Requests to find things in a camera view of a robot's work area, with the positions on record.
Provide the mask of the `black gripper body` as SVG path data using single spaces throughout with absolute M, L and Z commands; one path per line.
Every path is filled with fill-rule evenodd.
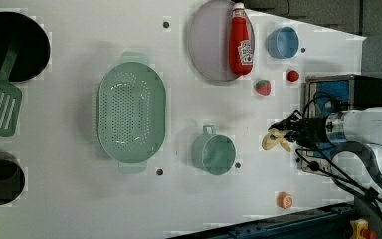
M 303 141 L 298 145 L 314 149 L 320 143 L 328 143 L 326 135 L 325 118 L 306 118 L 299 122 L 297 131 L 303 136 Z

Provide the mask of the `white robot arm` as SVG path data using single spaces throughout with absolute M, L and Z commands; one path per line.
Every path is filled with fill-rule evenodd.
M 382 205 L 382 107 L 348 110 L 308 118 L 294 111 L 271 125 L 262 148 L 295 143 L 300 157 L 318 153 L 328 174 L 343 190 Z

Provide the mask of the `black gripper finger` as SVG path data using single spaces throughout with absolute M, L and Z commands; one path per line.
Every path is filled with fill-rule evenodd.
M 299 128 L 299 122 L 301 120 L 302 120 L 301 112 L 293 111 L 287 118 L 271 125 L 270 129 L 277 129 L 279 131 L 297 130 Z
M 290 131 L 284 136 L 284 139 L 291 143 L 300 143 L 303 141 L 303 136 L 297 131 Z

